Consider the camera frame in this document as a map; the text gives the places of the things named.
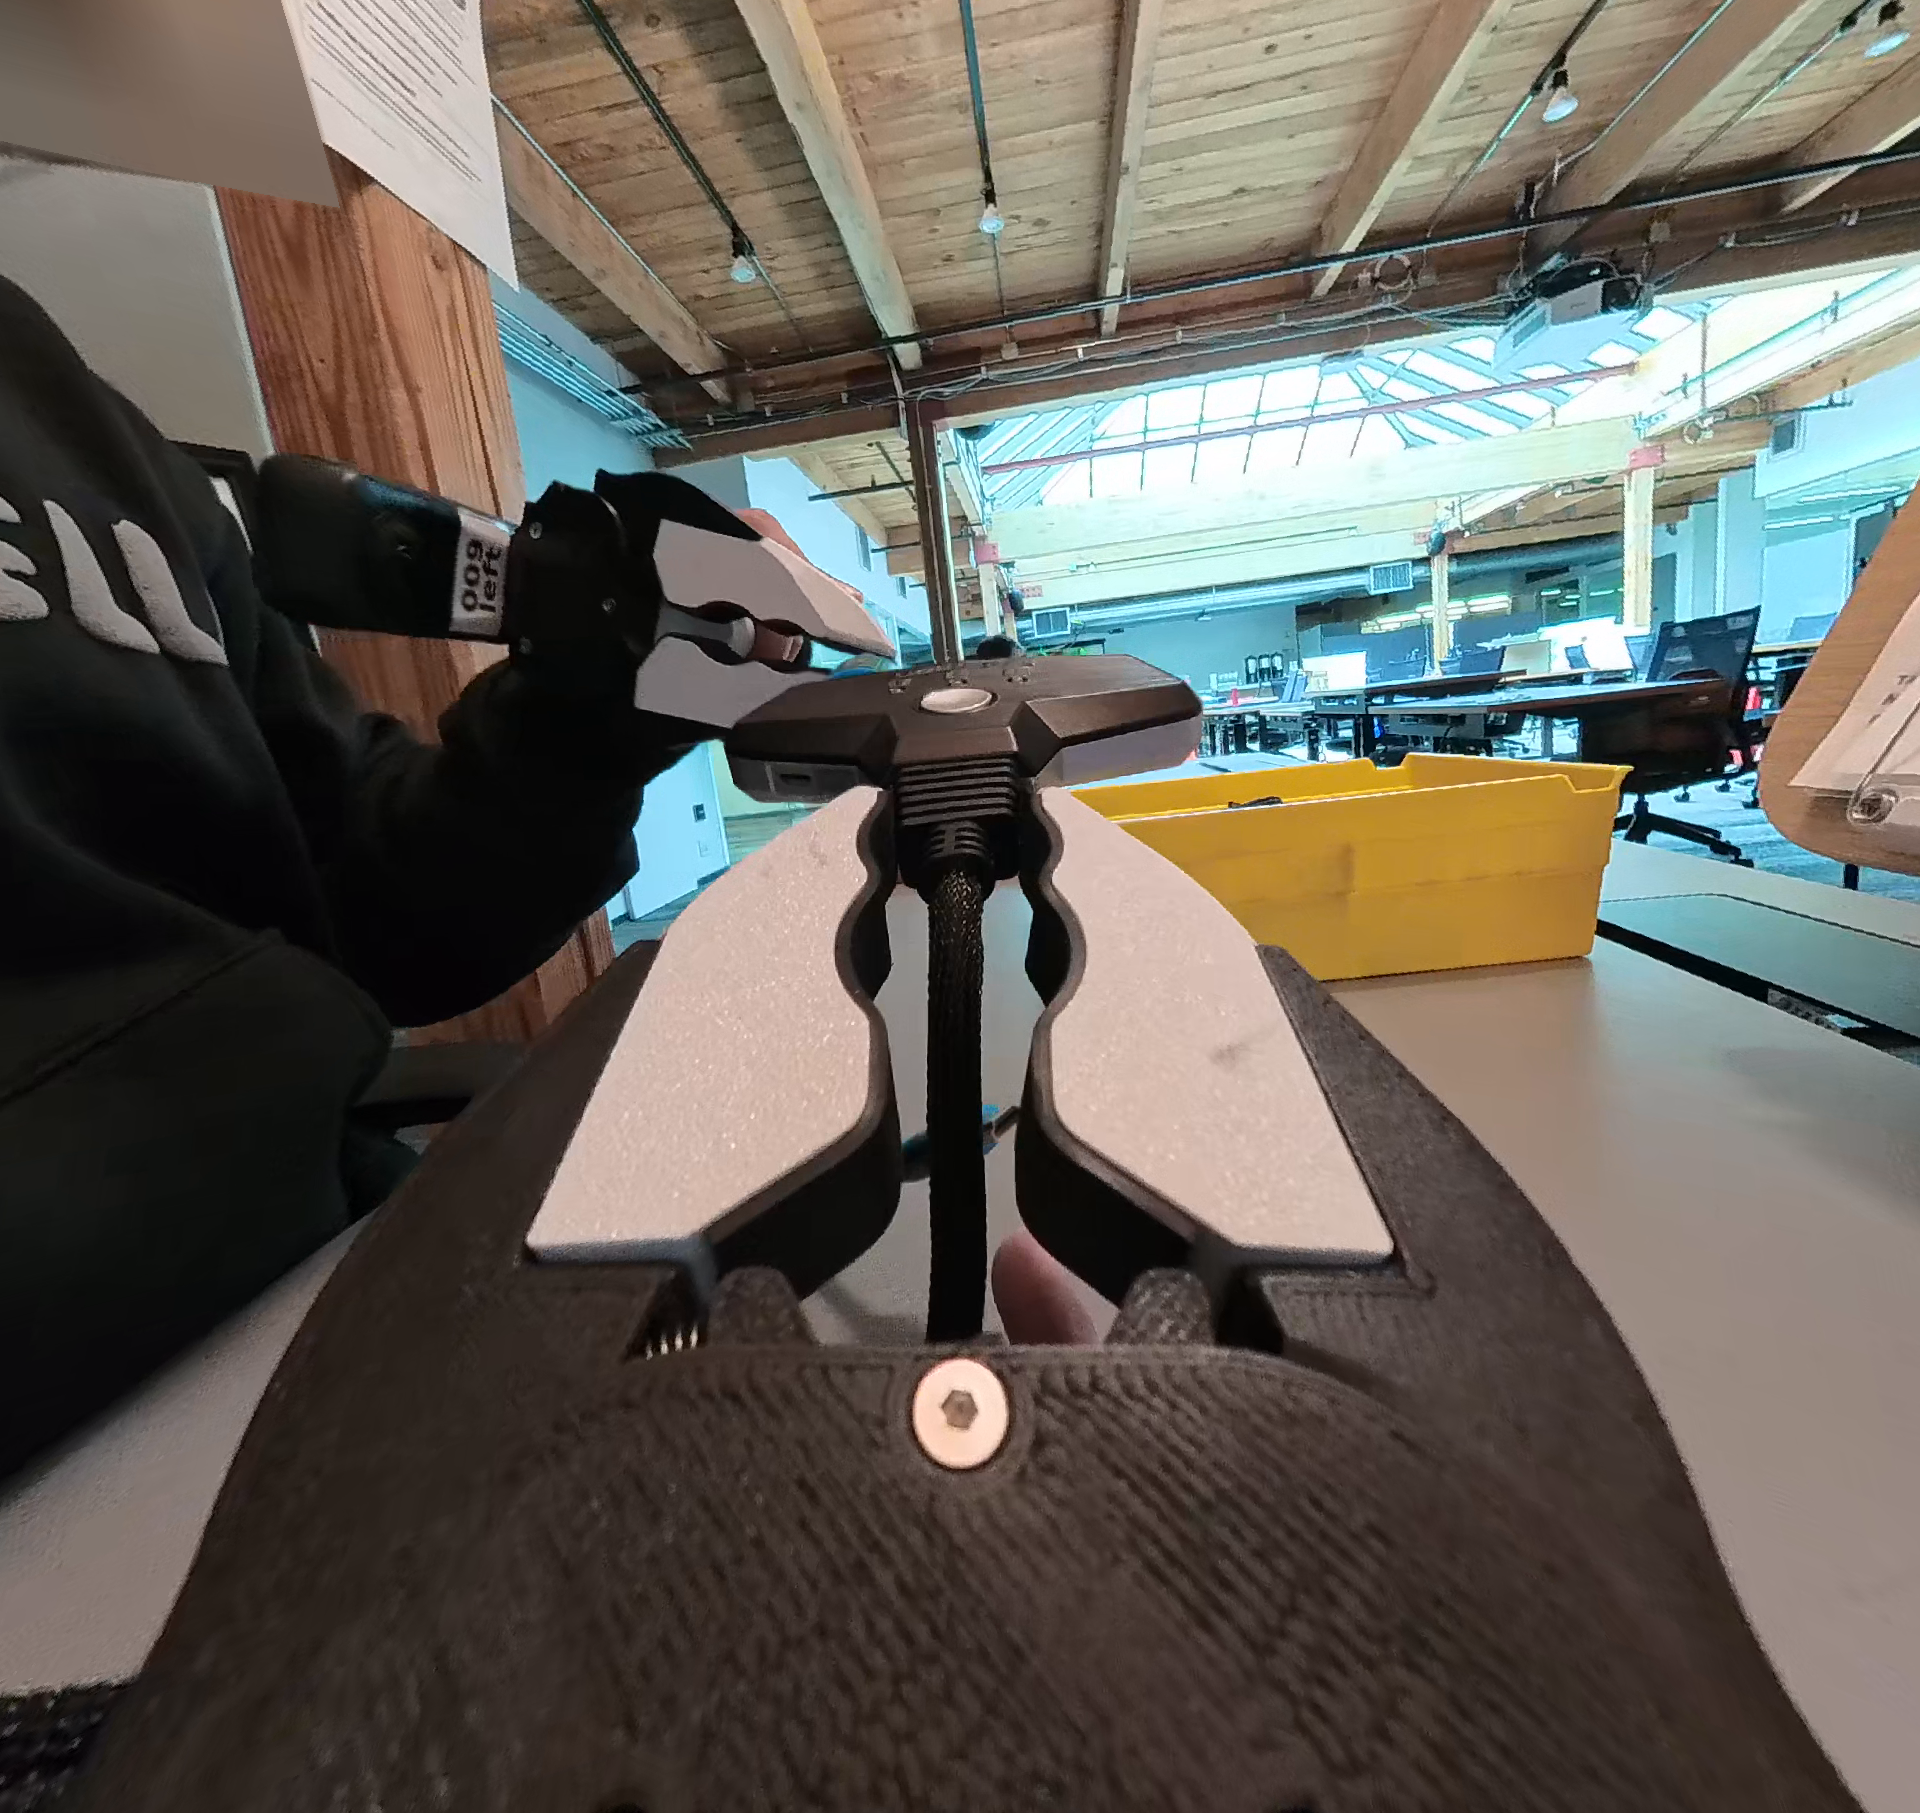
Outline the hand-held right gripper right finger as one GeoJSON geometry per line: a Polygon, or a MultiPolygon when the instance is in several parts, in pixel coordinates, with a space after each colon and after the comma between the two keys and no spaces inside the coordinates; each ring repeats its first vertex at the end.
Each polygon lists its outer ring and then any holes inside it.
{"type": "Polygon", "coordinates": [[[1108,1302],[1151,1271],[1192,1273],[1214,1306],[1264,1273],[1390,1273],[1394,1233],[1254,937],[1078,796],[1045,790],[1031,818],[1033,1237],[1108,1302]]]}

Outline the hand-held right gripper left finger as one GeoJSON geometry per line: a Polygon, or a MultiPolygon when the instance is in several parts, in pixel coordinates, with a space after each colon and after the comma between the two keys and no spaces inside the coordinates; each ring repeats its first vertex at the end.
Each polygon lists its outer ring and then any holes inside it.
{"type": "Polygon", "coordinates": [[[886,1023],[888,799],[855,789],[661,940],[526,1233],[547,1266],[742,1268],[819,1293],[886,1233],[902,1135],[886,1023]]]}

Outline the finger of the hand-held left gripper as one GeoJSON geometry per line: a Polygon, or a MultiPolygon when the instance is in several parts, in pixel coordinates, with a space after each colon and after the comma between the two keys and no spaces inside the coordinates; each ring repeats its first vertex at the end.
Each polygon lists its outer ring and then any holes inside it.
{"type": "Polygon", "coordinates": [[[639,665],[634,706],[661,720],[718,736],[769,700],[825,683],[825,668],[782,668],[764,660],[727,663],[685,637],[659,640],[639,665]]]}
{"type": "Polygon", "coordinates": [[[895,632],[859,591],[817,566],[772,517],[753,517],[668,472],[603,470],[595,496],[634,553],[651,647],[718,663],[895,660],[895,632]]]}

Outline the yellow plastic bin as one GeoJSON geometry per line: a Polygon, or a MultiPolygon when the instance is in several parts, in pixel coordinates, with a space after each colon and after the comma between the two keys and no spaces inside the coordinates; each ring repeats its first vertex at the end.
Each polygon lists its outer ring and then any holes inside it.
{"type": "Polygon", "coordinates": [[[1415,753],[1080,787],[1322,982],[1583,958],[1626,769],[1415,753]]]}

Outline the person's left forearm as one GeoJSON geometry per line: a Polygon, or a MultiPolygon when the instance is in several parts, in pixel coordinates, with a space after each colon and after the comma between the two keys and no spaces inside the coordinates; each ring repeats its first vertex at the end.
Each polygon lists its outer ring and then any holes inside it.
{"type": "Polygon", "coordinates": [[[420,742],[309,668],[331,761],[304,799],[329,960],[394,1027],[478,1011],[639,871],[649,785],[718,738],[637,704],[639,672],[587,683],[490,666],[420,742]]]}

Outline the long background desk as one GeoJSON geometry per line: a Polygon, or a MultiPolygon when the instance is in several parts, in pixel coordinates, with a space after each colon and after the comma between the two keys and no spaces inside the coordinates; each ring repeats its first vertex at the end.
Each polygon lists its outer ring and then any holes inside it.
{"type": "Polygon", "coordinates": [[[1586,724],[1603,712],[1639,711],[1669,699],[1692,700],[1700,690],[1642,684],[1640,679],[1574,683],[1565,677],[1459,677],[1382,684],[1296,699],[1251,699],[1206,706],[1201,759],[1229,753],[1281,753],[1306,744],[1321,761],[1331,740],[1344,740],[1357,761],[1377,761],[1394,742],[1413,748],[1464,744],[1481,750],[1517,736],[1528,720],[1586,724]]]}

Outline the grey desk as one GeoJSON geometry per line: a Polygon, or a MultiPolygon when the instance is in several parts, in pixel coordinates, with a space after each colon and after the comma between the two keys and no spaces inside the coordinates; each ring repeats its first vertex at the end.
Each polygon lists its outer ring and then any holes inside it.
{"type": "MultiPolygon", "coordinates": [[[[1332,985],[1589,1276],[1752,1628],[1867,1808],[1916,1808],[1916,1066],[1615,940],[1332,985]]],[[[5,1694],[152,1647],[344,1235],[5,1487],[5,1694]]]]}

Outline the person's left hand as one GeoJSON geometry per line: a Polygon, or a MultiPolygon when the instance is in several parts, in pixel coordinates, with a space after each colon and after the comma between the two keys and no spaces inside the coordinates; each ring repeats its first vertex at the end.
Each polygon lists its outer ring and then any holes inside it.
{"type": "Polygon", "coordinates": [[[892,654],[891,637],[859,591],[808,559],[769,508],[744,506],[737,517],[753,535],[733,584],[755,623],[756,656],[800,668],[812,665],[823,648],[835,656],[892,654]]]}

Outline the person's right hand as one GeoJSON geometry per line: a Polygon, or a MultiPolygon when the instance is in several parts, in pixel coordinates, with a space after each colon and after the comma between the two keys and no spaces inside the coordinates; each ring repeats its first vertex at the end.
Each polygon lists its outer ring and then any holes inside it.
{"type": "Polygon", "coordinates": [[[989,1291],[1010,1347],[1097,1348],[1107,1339],[1087,1289],[1023,1228],[993,1252],[989,1291]]]}

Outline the person's black hoodie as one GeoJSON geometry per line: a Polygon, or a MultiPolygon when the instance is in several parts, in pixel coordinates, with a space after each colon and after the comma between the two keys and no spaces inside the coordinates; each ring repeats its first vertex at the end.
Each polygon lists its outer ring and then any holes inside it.
{"type": "Polygon", "coordinates": [[[274,753],[344,686],[204,470],[3,294],[5,1475],[372,1204],[390,1020],[337,966],[274,753]]]}

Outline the white paper notice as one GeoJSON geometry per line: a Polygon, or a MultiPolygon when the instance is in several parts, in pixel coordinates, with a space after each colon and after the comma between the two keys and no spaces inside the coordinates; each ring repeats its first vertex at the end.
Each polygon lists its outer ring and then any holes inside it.
{"type": "Polygon", "coordinates": [[[331,152],[516,284],[478,0],[282,0],[282,9],[331,152]]]}

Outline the black office chair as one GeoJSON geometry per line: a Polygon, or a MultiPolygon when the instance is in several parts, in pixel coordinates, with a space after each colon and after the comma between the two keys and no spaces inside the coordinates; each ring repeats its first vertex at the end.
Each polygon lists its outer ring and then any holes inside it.
{"type": "Polygon", "coordinates": [[[1629,766],[1620,789],[1626,811],[1615,820],[1615,833],[1626,843],[1669,836],[1734,866],[1755,866],[1741,843],[1694,818],[1660,812],[1652,801],[1664,792],[1691,799],[1700,780],[1760,769],[1762,736],[1748,720],[1748,672],[1760,616],[1755,605],[1669,621],[1652,637],[1642,684],[1677,684],[1700,695],[1645,704],[1613,738],[1629,766]]]}

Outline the printed instruction sheet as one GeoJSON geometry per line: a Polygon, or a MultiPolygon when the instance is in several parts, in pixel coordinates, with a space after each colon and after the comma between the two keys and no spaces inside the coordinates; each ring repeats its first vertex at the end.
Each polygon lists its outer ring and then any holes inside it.
{"type": "Polygon", "coordinates": [[[1919,834],[1919,605],[1911,603],[1843,716],[1790,785],[1844,801],[1850,824],[1899,844],[1919,834]]]}

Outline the ceiling projector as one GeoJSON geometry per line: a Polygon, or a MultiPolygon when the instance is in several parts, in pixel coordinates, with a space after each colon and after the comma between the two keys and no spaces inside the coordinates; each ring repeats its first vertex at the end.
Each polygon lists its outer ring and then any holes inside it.
{"type": "Polygon", "coordinates": [[[1583,258],[1534,274],[1495,338],[1498,383],[1572,383],[1632,363],[1652,347],[1645,276],[1615,258],[1583,258]]]}

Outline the wooden post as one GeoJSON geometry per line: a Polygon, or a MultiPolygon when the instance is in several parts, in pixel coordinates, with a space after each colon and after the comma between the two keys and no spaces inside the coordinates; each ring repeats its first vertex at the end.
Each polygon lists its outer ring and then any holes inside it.
{"type": "MultiPolygon", "coordinates": [[[[327,157],[332,210],[215,189],[274,447],[516,519],[525,472],[486,265],[353,161],[327,157]]],[[[318,640],[363,704],[425,742],[460,689],[505,656],[327,629],[318,640]]],[[[415,1036],[534,1041],[612,958],[596,910],[505,994],[415,1036]]]]}

